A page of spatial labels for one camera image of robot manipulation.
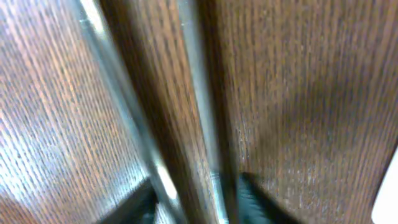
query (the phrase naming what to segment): white object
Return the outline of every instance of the white object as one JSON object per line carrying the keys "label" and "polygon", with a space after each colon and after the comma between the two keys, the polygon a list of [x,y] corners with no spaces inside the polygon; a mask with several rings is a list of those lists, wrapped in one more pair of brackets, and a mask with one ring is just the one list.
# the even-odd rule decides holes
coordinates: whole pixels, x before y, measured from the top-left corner
{"label": "white object", "polygon": [[398,223],[398,149],[380,186],[372,211],[374,224]]}

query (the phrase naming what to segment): shiny metal surface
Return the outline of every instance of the shiny metal surface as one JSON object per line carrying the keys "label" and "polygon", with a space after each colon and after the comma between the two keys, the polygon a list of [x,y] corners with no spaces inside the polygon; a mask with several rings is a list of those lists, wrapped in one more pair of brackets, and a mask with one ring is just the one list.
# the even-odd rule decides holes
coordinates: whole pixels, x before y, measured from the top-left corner
{"label": "shiny metal surface", "polygon": [[139,144],[142,158],[150,173],[150,181],[159,201],[167,207],[177,223],[186,223],[187,219],[181,207],[177,190],[160,155],[159,146],[147,124],[147,119],[131,85],[125,64],[113,42],[99,2],[74,0],[72,7],[80,20],[86,40],[103,70],[103,80],[111,91],[124,124]]}
{"label": "shiny metal surface", "polygon": [[207,159],[211,169],[216,215],[219,223],[229,223],[229,219],[235,217],[235,215],[231,214],[233,213],[231,210],[226,209],[224,197],[235,198],[230,195],[234,193],[230,189],[235,188],[233,186],[221,186],[220,176],[225,174],[225,170],[223,170],[223,161],[221,160],[219,134],[216,127],[209,74],[205,66],[205,53],[203,50],[205,45],[202,36],[204,33],[201,31],[197,7],[197,2],[195,1],[178,1],[178,11],[185,40],[185,48],[191,69]]}

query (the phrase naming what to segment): brown wooden surface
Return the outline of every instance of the brown wooden surface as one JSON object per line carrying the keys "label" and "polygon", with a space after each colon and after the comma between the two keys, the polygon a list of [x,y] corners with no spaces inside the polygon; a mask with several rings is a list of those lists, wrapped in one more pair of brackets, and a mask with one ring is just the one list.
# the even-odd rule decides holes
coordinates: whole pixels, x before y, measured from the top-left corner
{"label": "brown wooden surface", "polygon": [[[0,223],[92,223],[146,176],[65,3],[0,3]],[[187,214],[213,223],[177,3],[103,3]],[[225,147],[304,223],[371,223],[398,136],[397,4],[199,7]]]}

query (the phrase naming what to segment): silver metal stick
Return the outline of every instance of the silver metal stick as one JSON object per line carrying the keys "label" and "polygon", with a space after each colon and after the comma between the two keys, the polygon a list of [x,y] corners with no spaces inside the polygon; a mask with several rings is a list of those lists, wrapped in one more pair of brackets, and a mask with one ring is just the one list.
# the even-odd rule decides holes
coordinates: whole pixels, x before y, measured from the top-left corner
{"label": "silver metal stick", "polygon": [[186,223],[177,190],[140,107],[125,64],[113,42],[100,3],[96,0],[72,0],[72,4],[123,122],[139,144],[159,202],[167,207],[177,223]]}
{"label": "silver metal stick", "polygon": [[178,0],[178,11],[180,14],[181,26],[185,41],[185,48],[190,64],[193,88],[199,110],[200,123],[205,140],[207,159],[211,169],[211,181],[214,191],[216,215],[219,223],[229,223],[228,217],[236,217],[230,210],[226,209],[224,196],[236,198],[233,191],[224,192],[221,188],[220,174],[223,170],[223,161],[220,154],[219,133],[217,132],[215,111],[213,108],[213,98],[211,96],[209,71],[206,68],[205,43],[203,41],[204,33],[201,30],[197,3],[193,0]]}

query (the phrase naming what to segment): metal rod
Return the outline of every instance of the metal rod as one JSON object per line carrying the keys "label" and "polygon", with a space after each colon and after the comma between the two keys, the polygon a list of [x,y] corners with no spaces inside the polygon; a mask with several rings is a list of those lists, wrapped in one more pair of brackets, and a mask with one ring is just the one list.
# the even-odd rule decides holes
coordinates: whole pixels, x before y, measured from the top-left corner
{"label": "metal rod", "polygon": [[195,90],[195,97],[199,110],[200,124],[207,151],[207,159],[211,170],[216,215],[219,223],[229,223],[232,221],[231,217],[236,217],[236,215],[232,214],[232,209],[226,209],[224,197],[230,198],[230,200],[234,200],[231,198],[236,197],[234,195],[229,195],[233,194],[233,191],[223,191],[223,189],[232,189],[234,188],[233,186],[221,187],[220,175],[223,173],[225,174],[226,171],[223,170],[223,161],[221,160],[220,140],[216,127],[213,97],[211,96],[209,71],[205,66],[206,57],[203,50],[205,49],[205,43],[203,41],[203,35],[205,34],[201,29],[199,21],[198,3],[194,0],[178,0],[177,2],[185,49],[188,55],[193,88]]}
{"label": "metal rod", "polygon": [[159,202],[166,206],[177,223],[186,223],[187,219],[181,207],[177,190],[160,155],[159,145],[154,139],[140,107],[100,3],[97,0],[72,0],[72,7],[78,16],[91,51],[102,69],[102,78],[108,85],[123,123],[139,145]]}

